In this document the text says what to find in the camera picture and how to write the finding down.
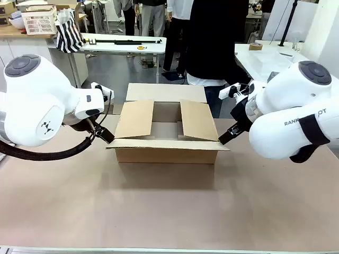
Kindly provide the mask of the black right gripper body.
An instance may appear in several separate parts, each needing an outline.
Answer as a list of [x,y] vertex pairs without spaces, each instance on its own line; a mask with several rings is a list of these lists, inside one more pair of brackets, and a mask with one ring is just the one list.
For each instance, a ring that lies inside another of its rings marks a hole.
[[238,131],[249,131],[252,126],[252,121],[248,118],[245,107],[248,102],[248,99],[243,99],[235,105],[231,110],[230,114],[236,121],[232,128]]

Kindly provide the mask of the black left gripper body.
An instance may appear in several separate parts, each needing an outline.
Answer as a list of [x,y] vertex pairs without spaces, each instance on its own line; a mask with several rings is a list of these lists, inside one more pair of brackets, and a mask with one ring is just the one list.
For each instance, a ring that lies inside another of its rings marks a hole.
[[104,127],[99,125],[96,120],[100,114],[94,114],[86,119],[80,120],[75,117],[74,113],[69,113],[65,115],[62,125],[68,125],[78,132],[88,132],[92,134],[94,131],[98,133],[102,133],[104,131]]

